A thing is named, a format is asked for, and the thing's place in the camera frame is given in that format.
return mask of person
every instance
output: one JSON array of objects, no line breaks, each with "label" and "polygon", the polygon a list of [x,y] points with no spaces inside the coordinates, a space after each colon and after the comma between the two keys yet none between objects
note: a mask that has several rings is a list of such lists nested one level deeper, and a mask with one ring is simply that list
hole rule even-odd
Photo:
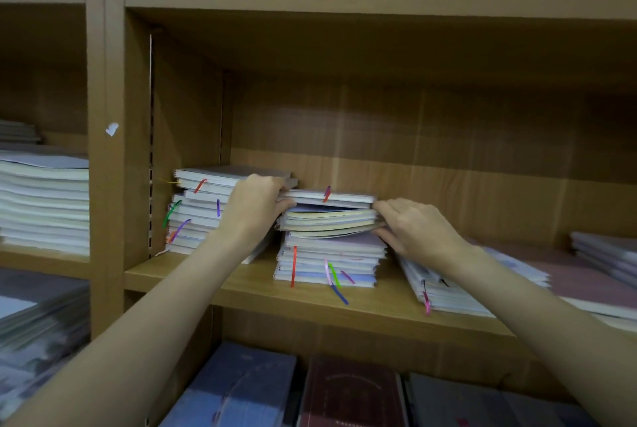
[{"label": "person", "polygon": [[[5,427],[139,427],[212,295],[294,205],[282,179],[237,183],[218,229],[6,422]],[[374,207],[375,233],[466,289],[526,343],[604,427],[637,426],[636,344],[468,244],[434,206]]]}]

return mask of dark blue book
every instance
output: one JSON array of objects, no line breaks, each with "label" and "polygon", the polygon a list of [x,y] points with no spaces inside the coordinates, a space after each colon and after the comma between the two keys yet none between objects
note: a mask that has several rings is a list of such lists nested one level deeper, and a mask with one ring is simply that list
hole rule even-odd
[{"label": "dark blue book", "polygon": [[296,357],[225,342],[161,427],[280,427]]}]

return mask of shelf compartment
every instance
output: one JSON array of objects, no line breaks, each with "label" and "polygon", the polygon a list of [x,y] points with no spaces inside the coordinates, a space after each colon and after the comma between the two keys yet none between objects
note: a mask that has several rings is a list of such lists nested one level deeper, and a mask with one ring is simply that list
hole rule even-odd
[{"label": "shelf compartment", "polygon": [[633,90],[637,0],[126,0],[263,74]]},{"label": "shelf compartment", "polygon": [[[155,256],[126,271],[125,288],[148,292],[186,258],[176,253]],[[470,342],[476,340],[476,334],[486,334],[490,340],[497,336],[517,348],[514,335],[497,319],[445,312],[427,316],[391,260],[378,268],[375,288],[343,288],[349,306],[326,286],[297,282],[291,288],[288,282],[274,280],[275,268],[274,249],[250,265],[240,265],[214,295],[212,304],[421,341],[431,341],[435,334],[436,338],[452,336],[454,341]]]},{"label": "shelf compartment", "polygon": [[0,0],[0,62],[86,63],[85,0]]},{"label": "shelf compartment", "polygon": [[0,244],[0,267],[91,279],[88,256],[60,253],[50,249]]}]

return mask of hand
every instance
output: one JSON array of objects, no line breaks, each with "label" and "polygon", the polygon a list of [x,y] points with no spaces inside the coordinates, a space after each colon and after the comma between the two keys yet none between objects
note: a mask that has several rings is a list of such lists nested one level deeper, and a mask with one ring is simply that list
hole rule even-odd
[{"label": "hand", "polygon": [[237,182],[216,231],[229,240],[238,240],[250,253],[266,237],[276,218],[296,205],[292,199],[276,201],[287,190],[281,177],[252,174]]},{"label": "hand", "polygon": [[435,206],[390,199],[378,201],[373,207],[391,228],[374,230],[374,234],[396,253],[441,274],[448,274],[458,257],[472,248]]}]

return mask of white sticker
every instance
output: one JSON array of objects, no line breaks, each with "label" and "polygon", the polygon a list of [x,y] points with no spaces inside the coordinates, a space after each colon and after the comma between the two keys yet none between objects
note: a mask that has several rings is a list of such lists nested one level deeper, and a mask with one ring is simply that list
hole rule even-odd
[{"label": "white sticker", "polygon": [[106,127],[106,133],[113,137],[119,128],[119,124],[117,122],[113,122],[111,125]]}]

